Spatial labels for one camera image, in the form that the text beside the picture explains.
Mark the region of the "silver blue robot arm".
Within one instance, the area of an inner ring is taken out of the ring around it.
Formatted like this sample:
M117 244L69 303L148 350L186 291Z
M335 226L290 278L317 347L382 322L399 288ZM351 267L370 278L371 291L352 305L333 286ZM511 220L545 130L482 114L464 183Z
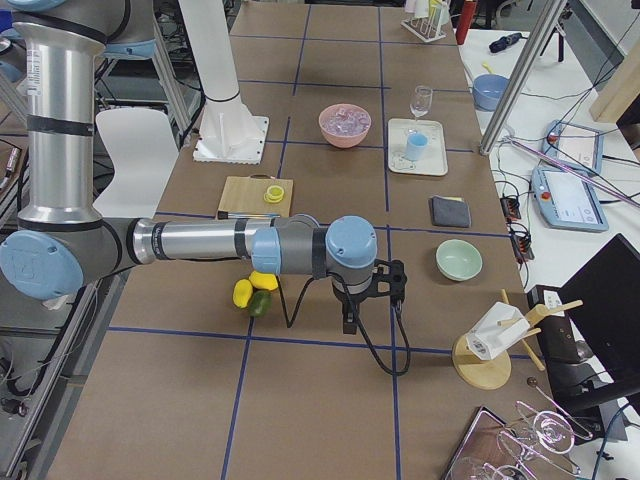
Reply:
M307 215L195 223L106 218L93 205L94 61L108 46L154 46L148 1L16 1L27 47L31 192L18 229L1 245L10 284L40 300L157 260L248 259L263 273L330 278L343 329L363 330L360 304L405 298L402 262L377 258L372 225L358 216L327 227Z

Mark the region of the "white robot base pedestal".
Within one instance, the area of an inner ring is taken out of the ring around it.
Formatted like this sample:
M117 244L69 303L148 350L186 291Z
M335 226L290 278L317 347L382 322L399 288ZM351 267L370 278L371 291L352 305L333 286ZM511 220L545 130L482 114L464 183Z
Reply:
M205 105L194 159L255 165L261 162L269 119L243 103L221 1L179 3Z

